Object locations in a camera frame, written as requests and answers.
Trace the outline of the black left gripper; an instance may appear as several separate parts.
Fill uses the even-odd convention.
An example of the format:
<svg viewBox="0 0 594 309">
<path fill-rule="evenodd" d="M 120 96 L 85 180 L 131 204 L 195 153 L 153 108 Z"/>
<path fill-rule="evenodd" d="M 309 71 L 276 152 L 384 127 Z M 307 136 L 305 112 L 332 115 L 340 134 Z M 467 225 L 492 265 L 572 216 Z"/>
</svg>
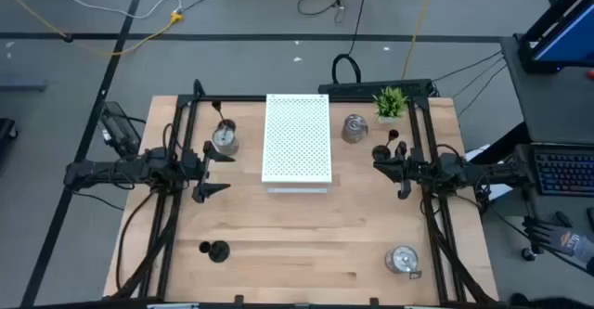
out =
<svg viewBox="0 0 594 309">
<path fill-rule="evenodd" d="M 202 153 L 203 157 L 200 158 L 192 148 L 184 148 L 181 156 L 184 177 L 188 181 L 197 182 L 192 192 L 192 199 L 196 202 L 204 202 L 211 195 L 231 187 L 230 184 L 203 184 L 203 181 L 208 159 L 220 162 L 233 162 L 234 159 L 218 152 L 214 144 L 207 141 L 203 144 Z"/>
</svg>

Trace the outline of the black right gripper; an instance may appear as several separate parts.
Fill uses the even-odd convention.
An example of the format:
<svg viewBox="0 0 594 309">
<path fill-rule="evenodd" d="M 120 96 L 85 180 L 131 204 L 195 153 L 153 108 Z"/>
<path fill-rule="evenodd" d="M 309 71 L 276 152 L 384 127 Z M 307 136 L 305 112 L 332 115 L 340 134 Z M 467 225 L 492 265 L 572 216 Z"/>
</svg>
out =
<svg viewBox="0 0 594 309">
<path fill-rule="evenodd" d="M 400 183 L 398 198 L 407 199 L 411 192 L 410 180 L 417 180 L 419 177 L 420 155 L 415 148 L 407 149 L 407 143 L 400 141 L 396 147 L 396 158 L 374 161 L 373 166 L 393 183 Z"/>
</svg>

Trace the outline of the silver tin can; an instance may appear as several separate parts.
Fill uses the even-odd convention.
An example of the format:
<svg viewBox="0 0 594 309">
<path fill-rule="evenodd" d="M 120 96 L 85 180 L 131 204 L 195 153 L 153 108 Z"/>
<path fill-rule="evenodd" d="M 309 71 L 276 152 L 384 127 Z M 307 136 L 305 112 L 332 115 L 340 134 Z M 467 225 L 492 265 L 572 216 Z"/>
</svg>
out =
<svg viewBox="0 0 594 309">
<path fill-rule="evenodd" d="M 216 150 L 227 156 L 239 151 L 239 141 L 236 137 L 236 125 L 233 121 L 221 121 L 212 135 L 212 142 Z"/>
<path fill-rule="evenodd" d="M 419 256 L 408 246 L 398 246 L 390 249 L 384 256 L 384 263 L 394 274 L 408 274 L 409 279 L 421 278 L 419 270 Z"/>
<path fill-rule="evenodd" d="M 356 144 L 368 136 L 368 125 L 358 114 L 349 114 L 343 123 L 342 139 L 349 144 Z"/>
</svg>

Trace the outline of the green plant in white pot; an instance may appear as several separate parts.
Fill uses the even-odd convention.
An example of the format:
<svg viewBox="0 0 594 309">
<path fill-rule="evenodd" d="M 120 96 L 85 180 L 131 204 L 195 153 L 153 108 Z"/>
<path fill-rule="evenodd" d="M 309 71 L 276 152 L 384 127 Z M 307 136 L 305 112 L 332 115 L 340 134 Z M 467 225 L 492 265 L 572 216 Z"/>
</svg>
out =
<svg viewBox="0 0 594 309">
<path fill-rule="evenodd" d="M 373 95 L 376 105 L 376 116 L 379 123 L 392 123 L 403 115 L 407 107 L 408 97 L 400 88 L 384 87 L 378 95 Z"/>
</svg>

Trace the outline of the white perforated metal shelf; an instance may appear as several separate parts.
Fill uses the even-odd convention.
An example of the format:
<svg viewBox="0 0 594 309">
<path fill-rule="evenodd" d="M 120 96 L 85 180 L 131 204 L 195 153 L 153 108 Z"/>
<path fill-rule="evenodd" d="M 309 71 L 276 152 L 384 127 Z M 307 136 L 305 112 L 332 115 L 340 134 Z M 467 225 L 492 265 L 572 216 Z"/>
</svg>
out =
<svg viewBox="0 0 594 309">
<path fill-rule="evenodd" d="M 261 181 L 273 194 L 329 192 L 332 164 L 328 96 L 266 96 Z"/>
</svg>

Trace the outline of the white paper sheet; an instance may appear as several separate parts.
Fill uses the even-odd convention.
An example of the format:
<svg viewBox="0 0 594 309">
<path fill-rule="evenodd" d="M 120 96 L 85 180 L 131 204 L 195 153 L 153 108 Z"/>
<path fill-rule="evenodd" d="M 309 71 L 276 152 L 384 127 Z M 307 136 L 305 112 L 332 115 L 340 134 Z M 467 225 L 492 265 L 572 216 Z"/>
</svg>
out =
<svg viewBox="0 0 594 309">
<path fill-rule="evenodd" d="M 476 158 L 478 155 L 480 155 L 481 153 L 483 153 L 484 151 L 486 151 L 488 148 L 490 147 L 490 144 L 485 144 L 482 145 L 478 148 L 474 148 L 471 149 L 469 151 L 465 152 L 465 157 L 468 161 L 473 160 L 474 158 Z M 507 186 L 505 184 L 492 184 L 490 187 L 488 187 L 485 184 L 481 184 L 479 186 L 477 186 L 474 191 L 476 193 L 479 192 L 480 189 L 483 190 L 487 190 L 489 188 L 489 193 L 488 193 L 488 200 L 489 201 L 494 201 L 499 199 L 500 197 L 506 195 L 507 193 L 511 192 L 513 190 L 512 187 Z"/>
</svg>

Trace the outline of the gray computer desk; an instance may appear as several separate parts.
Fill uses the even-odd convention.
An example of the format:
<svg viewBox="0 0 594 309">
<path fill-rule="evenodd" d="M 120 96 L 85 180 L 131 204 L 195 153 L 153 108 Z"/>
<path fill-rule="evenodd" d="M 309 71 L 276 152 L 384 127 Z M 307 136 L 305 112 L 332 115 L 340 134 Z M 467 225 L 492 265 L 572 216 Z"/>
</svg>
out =
<svg viewBox="0 0 594 309">
<path fill-rule="evenodd" d="M 520 151 L 534 171 L 535 151 L 585 156 L 594 178 L 594 80 L 587 77 L 588 69 L 569 67 L 552 74 L 529 74 L 522 67 L 515 38 L 501 38 L 500 46 L 523 121 L 491 144 L 481 159 L 494 163 Z M 594 205 L 594 186 L 587 191 L 551 194 L 536 187 L 528 200 L 538 216 L 549 216 L 555 208 Z"/>
</svg>

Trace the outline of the black backlit keyboard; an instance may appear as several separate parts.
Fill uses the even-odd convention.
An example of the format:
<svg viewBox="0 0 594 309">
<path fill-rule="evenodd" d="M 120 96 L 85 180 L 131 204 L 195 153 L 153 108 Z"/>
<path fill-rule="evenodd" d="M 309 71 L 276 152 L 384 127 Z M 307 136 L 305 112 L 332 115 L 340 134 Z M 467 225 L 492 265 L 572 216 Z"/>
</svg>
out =
<svg viewBox="0 0 594 309">
<path fill-rule="evenodd" d="M 594 148 L 533 147 L 531 165 L 542 195 L 594 197 Z"/>
</svg>

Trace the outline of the gray metal base bar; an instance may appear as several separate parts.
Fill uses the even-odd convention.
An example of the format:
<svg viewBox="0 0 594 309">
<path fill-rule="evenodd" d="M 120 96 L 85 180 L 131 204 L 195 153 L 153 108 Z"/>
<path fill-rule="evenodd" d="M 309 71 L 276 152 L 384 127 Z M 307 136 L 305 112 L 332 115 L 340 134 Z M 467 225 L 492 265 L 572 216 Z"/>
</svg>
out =
<svg viewBox="0 0 594 309">
<path fill-rule="evenodd" d="M 44 92 L 46 88 L 46 81 L 0 80 L 0 92 Z"/>
</svg>

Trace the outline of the black computer monitor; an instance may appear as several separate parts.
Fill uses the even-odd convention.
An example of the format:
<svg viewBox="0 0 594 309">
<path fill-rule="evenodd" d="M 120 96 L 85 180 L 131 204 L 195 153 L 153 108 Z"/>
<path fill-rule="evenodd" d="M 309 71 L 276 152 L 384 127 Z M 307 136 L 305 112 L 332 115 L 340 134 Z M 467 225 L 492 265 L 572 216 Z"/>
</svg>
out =
<svg viewBox="0 0 594 309">
<path fill-rule="evenodd" d="M 528 73 L 594 68 L 594 0 L 556 0 L 518 37 L 518 46 Z"/>
</svg>

